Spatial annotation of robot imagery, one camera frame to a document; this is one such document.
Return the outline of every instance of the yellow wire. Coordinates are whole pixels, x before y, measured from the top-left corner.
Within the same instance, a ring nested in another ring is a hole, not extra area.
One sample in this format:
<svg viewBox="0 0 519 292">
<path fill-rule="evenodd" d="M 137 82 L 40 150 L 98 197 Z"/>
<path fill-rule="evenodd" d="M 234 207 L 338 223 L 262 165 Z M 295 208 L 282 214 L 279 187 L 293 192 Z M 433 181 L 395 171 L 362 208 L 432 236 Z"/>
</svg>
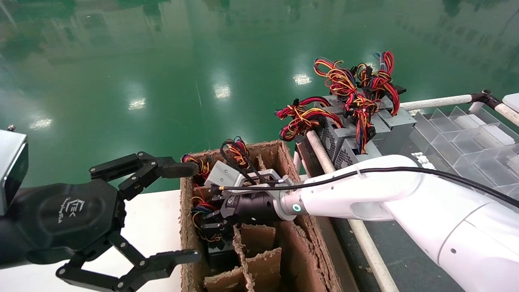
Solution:
<svg viewBox="0 0 519 292">
<path fill-rule="evenodd" d="M 194 196 L 194 197 L 192 197 L 192 198 L 191 198 L 191 201 L 192 201 L 194 198 L 197 198 L 197 199 L 201 200 L 202 202 L 205 202 L 204 199 L 202 199 L 201 197 L 198 197 L 198 196 Z"/>
</svg>

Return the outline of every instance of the clear plastic organizer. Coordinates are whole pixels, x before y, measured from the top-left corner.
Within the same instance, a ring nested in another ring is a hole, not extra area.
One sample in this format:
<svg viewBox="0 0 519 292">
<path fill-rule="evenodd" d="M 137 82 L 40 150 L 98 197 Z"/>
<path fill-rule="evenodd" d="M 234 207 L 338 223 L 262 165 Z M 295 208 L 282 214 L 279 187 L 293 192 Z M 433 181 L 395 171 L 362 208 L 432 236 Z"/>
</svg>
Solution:
<svg viewBox="0 0 519 292">
<path fill-rule="evenodd" d="M 420 113 L 411 134 L 425 155 L 436 154 L 462 177 L 519 198 L 519 135 L 485 109 L 467 114 L 456 107 L 447 116 Z"/>
</svg>

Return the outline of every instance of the black wire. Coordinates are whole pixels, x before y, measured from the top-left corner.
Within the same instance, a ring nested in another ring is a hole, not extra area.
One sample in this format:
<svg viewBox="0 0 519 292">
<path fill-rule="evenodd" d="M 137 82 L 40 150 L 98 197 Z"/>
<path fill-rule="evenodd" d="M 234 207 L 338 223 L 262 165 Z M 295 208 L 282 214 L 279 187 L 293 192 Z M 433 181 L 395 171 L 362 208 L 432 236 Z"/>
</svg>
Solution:
<svg viewBox="0 0 519 292">
<path fill-rule="evenodd" d="M 224 146 L 225 145 L 233 145 L 234 147 L 236 147 L 238 149 L 238 151 L 240 151 L 240 154 L 241 156 L 243 156 L 243 158 L 245 159 L 245 161 L 249 164 L 250 166 L 250 169 L 258 176 L 259 178 L 259 181 L 261 183 L 269 183 L 262 175 L 260 175 L 260 173 L 257 171 L 257 169 L 254 167 L 254 164 L 252 163 L 252 161 L 250 160 L 249 156 L 244 153 L 243 149 L 240 147 L 240 145 L 238 145 L 236 142 L 232 141 L 232 140 L 227 140 L 225 141 L 222 146 L 220 147 L 220 154 L 223 156 L 223 158 L 225 159 L 225 161 L 229 164 L 229 166 L 231 166 L 232 168 L 234 168 L 235 170 L 239 171 L 246 179 L 247 181 L 249 181 L 251 184 L 256 184 L 256 182 L 249 176 L 249 174 L 247 174 L 247 172 L 240 168 L 238 166 L 238 164 L 236 164 L 236 162 L 232 159 L 230 159 L 226 154 L 225 154 L 225 151 L 224 151 Z"/>
<path fill-rule="evenodd" d="M 409 172 L 420 172 L 423 174 L 430 174 L 430 175 L 436 175 L 439 177 L 448 178 L 450 180 L 460 182 L 462 184 L 468 185 L 470 187 L 473 187 L 477 190 L 483 191 L 489 195 L 492 195 L 496 198 L 499 198 L 506 203 L 519 208 L 519 201 L 511 198 L 501 192 L 498 192 L 492 188 L 487 187 L 486 185 L 482 185 L 478 182 L 472 181 L 470 179 L 463 178 L 458 175 L 453 175 L 448 172 L 436 170 L 436 169 L 428 169 L 428 168 L 420 168 L 420 167 L 388 167 L 388 168 L 366 168 L 366 169 L 359 169 L 359 172 L 362 174 L 368 173 L 368 172 L 394 172 L 394 171 L 409 171 Z M 251 191 L 285 191 L 285 190 L 295 190 L 295 189 L 302 189 L 302 188 L 308 188 L 308 187 L 316 187 L 318 185 L 334 182 L 343 178 L 351 177 L 354 175 L 357 175 L 357 171 L 348 172 L 347 174 L 339 175 L 330 179 L 322 180 L 322 181 L 316 181 L 311 183 L 305 183 L 305 184 L 299 184 L 299 185 L 287 185 L 282 187 L 223 187 L 224 190 L 251 190 Z"/>
</svg>

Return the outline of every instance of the metal rod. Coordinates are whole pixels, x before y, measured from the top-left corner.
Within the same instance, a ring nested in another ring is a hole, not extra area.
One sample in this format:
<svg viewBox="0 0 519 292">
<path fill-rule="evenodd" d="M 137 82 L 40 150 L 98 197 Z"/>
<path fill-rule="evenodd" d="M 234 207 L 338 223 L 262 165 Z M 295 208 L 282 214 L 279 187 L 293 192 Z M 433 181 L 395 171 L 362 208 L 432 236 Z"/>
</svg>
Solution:
<svg viewBox="0 0 519 292">
<path fill-rule="evenodd" d="M 328 157 L 328 154 L 321 144 L 316 132 L 313 130 L 309 131 L 306 133 L 306 137 L 312 145 L 313 151 L 316 153 L 317 159 L 319 160 L 324 172 L 327 174 L 334 172 L 335 168 L 333 167 L 332 161 L 330 161 L 330 158 Z M 367 231 L 364 222 L 361 220 L 348 219 L 348 223 L 350 224 L 351 230 L 357 238 L 357 242 L 359 242 L 359 246 L 373 271 L 373 275 L 377 280 L 380 290 L 382 290 L 382 292 L 398 292 L 398 288 L 394 283 L 384 260 L 382 260 L 375 243 Z"/>
<path fill-rule="evenodd" d="M 515 110 L 508 107 L 508 105 L 500 103 L 496 105 L 494 110 L 519 127 L 519 114 Z"/>
<path fill-rule="evenodd" d="M 434 98 L 428 100 L 419 100 L 419 101 L 411 101 L 404 102 L 400 104 L 400 108 L 405 109 L 407 111 L 411 110 L 419 110 L 426 108 L 437 108 L 443 107 L 445 105 L 456 105 L 461 103 L 470 103 L 472 101 L 471 95 L 458 95 L 458 96 L 450 96 L 450 97 L 442 97 L 442 98 Z M 478 106 L 471 107 L 471 112 L 475 112 L 478 110 Z M 519 113 L 515 110 L 511 109 L 508 105 L 504 103 L 498 104 L 494 110 L 500 113 L 502 116 L 507 118 L 509 121 L 513 122 L 516 126 L 519 127 Z"/>
<path fill-rule="evenodd" d="M 426 108 L 443 107 L 445 105 L 469 103 L 471 101 L 472 101 L 472 96 L 467 94 L 467 95 L 458 95 L 458 96 L 404 102 L 404 103 L 400 104 L 400 108 L 405 109 L 407 111 L 411 111 L 411 110 L 420 110 L 420 109 L 426 109 Z"/>
<path fill-rule="evenodd" d="M 301 157 L 299 156 L 299 153 L 297 151 L 294 151 L 294 166 L 295 171 L 297 171 L 297 174 L 299 175 L 299 171 L 301 170 Z"/>
</svg>

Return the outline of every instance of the black plastic connector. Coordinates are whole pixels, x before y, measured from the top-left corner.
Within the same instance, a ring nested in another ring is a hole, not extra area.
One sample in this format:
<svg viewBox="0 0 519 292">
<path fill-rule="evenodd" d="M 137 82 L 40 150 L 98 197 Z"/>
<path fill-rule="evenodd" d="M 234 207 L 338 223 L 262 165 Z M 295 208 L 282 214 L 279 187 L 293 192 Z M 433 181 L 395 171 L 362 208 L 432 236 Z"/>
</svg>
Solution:
<svg viewBox="0 0 519 292">
<path fill-rule="evenodd" d="M 398 85 L 393 84 L 393 87 L 397 90 L 398 95 L 407 92 L 407 89 L 403 88 L 402 86 L 398 86 Z"/>
<path fill-rule="evenodd" d="M 375 130 L 374 126 L 371 126 L 367 129 L 367 141 L 369 142 L 376 134 L 377 131 Z"/>
</svg>

